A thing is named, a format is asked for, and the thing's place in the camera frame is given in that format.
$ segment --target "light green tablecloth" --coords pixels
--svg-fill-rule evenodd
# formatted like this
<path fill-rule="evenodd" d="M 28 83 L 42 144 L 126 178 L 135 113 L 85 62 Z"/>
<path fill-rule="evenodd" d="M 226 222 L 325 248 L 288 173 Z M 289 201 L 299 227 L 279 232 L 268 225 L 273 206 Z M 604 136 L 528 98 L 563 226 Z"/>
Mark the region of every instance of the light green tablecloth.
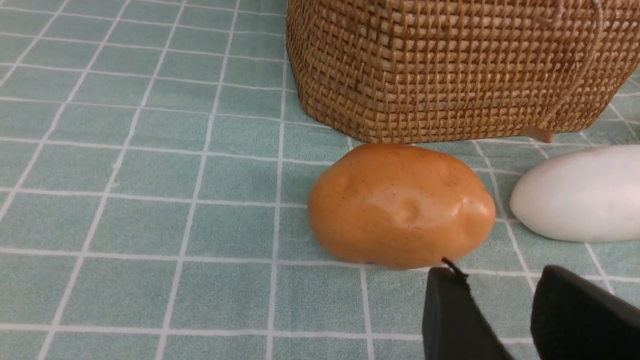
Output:
<path fill-rule="evenodd" d="M 305 198 L 358 145 L 305 116 L 285 0 L 0 0 L 0 359 L 417 360 L 426 273 L 334 261 Z M 494 194 L 461 261 L 518 359 L 563 265 L 640 305 L 640 242 L 549 241 L 508 207 L 547 157 L 637 143 L 640 73 L 583 133 L 434 143 Z"/>

